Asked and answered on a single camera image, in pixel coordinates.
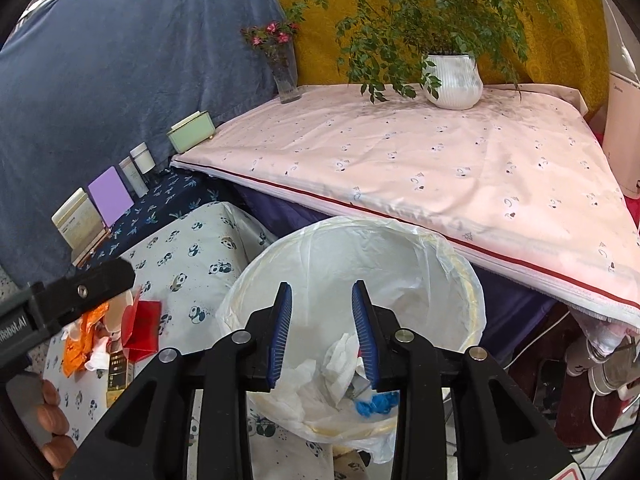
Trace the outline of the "person's left hand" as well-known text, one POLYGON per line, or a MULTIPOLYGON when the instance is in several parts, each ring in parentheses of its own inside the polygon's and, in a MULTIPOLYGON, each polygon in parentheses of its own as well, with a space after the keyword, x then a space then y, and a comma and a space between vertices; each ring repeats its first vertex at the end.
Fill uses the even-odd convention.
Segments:
POLYGON ((50 438, 40 450, 53 469, 52 478, 60 480, 66 466, 77 452, 77 445, 67 434, 70 431, 70 423, 60 409, 61 398, 58 389, 52 382, 43 380, 41 395, 42 403, 37 406, 36 415, 40 426, 50 438))

